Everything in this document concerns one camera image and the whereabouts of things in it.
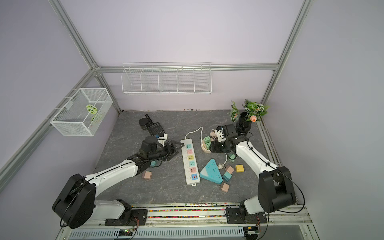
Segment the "teal triangular power strip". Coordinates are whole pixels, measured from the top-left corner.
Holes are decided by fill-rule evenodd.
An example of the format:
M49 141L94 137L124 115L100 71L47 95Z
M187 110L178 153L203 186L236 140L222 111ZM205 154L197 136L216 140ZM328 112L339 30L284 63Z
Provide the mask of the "teal triangular power strip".
M214 159L210 159L206 166L200 171L199 176L215 184L221 184L223 182L222 175Z

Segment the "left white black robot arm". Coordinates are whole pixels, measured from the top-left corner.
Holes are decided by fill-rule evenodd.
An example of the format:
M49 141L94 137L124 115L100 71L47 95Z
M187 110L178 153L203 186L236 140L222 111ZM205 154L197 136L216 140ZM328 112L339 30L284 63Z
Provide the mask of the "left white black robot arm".
M139 226L132 206L122 199L97 201L96 197L110 187L145 172L153 162L169 161L184 144L166 137L146 137L140 150L123 162L95 174L75 174L69 178L53 204L61 228L76 229L87 222L104 221L106 226Z

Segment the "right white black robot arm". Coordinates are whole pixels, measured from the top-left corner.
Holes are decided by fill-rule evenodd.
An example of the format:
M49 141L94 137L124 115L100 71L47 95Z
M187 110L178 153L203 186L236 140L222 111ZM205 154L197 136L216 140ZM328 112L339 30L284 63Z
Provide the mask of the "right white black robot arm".
M288 168L270 162L246 136L236 131L234 125L217 127L215 135L217 139L211 143L210 151L233 153L243 159L259 179L257 195L241 203L244 216L272 213L296 203L295 187Z

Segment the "white long power strip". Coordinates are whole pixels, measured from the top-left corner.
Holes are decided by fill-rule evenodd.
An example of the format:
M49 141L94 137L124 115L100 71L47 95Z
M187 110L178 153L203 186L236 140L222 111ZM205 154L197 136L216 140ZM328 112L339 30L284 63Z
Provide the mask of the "white long power strip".
M200 183L201 180L193 142L191 139L184 139L180 142L184 144L182 147L182 156L186 183L187 185L194 187Z

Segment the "yellow plug adapter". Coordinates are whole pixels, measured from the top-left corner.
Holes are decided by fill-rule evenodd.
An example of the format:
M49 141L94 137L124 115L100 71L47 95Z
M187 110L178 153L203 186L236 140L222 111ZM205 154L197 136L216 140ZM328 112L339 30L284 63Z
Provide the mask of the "yellow plug adapter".
M245 171L243 165L236 165L236 172L237 173L243 173Z

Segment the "teal plug adapter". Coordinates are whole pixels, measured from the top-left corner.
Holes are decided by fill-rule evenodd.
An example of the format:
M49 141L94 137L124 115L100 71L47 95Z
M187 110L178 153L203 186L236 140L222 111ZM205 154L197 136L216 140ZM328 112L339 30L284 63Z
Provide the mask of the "teal plug adapter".
M151 162L151 165L150 165L150 168L157 168L157 167L159 167L161 164L162 164L162 161L161 161L161 160L152 161L152 162Z
M231 178L232 178L232 174L229 173L229 172L225 172L223 175L222 175L222 178L224 181L228 182Z

